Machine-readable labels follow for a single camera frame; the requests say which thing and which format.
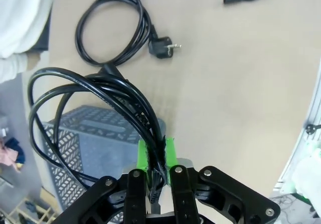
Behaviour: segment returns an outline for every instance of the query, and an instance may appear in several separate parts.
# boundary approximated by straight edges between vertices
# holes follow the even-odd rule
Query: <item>gray plastic basket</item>
[[[165,124],[158,120],[162,132]],[[53,121],[44,123],[52,139]],[[110,175],[119,178],[122,169],[137,161],[140,136],[120,114],[114,110],[83,105],[62,115],[59,128],[59,149],[67,164],[77,171],[100,178]],[[56,160],[47,143],[45,153]],[[65,171],[49,166],[62,210],[84,193]],[[112,222],[120,223],[122,214]]]

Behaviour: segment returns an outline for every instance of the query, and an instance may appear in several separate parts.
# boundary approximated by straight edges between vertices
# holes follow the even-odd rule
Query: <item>table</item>
[[[83,75],[98,71],[81,60],[74,45],[77,22],[93,1],[55,0],[50,66]],[[158,35],[170,36],[182,49],[158,60],[145,45],[120,72],[166,122],[178,157],[191,159],[197,170],[216,166],[269,196],[312,97],[321,55],[321,0],[231,6],[222,0],[141,1]],[[88,21],[86,49],[98,60],[112,58],[132,37],[137,19],[129,6],[102,6]],[[62,83],[47,80],[42,90]],[[46,106],[47,120],[57,103]],[[66,110],[82,104],[105,106],[93,95],[75,94]],[[171,203],[168,190],[161,202]],[[199,212],[225,223],[207,207]]]

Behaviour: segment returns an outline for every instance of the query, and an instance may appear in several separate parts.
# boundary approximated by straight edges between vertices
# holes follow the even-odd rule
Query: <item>metal bolt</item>
[[[181,167],[176,167],[175,172],[176,173],[181,173],[183,169]]]
[[[210,176],[212,172],[210,170],[204,170],[204,175]]]
[[[274,210],[271,208],[266,209],[265,214],[267,216],[274,216]]]
[[[140,175],[138,170],[135,170],[134,173],[132,174],[134,177],[138,177]]]
[[[105,185],[110,186],[112,184],[112,180],[107,180]]]

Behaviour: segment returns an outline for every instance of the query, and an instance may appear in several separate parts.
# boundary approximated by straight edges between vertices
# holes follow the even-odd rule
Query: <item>white shirt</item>
[[[53,0],[0,0],[0,83],[27,68],[24,52],[35,45]]]

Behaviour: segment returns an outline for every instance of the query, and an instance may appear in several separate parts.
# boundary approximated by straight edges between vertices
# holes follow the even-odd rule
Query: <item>cable connector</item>
[[[181,45],[173,44],[169,37],[157,36],[154,25],[150,29],[150,37],[148,43],[149,53],[158,59],[171,58],[175,48],[181,48]]]

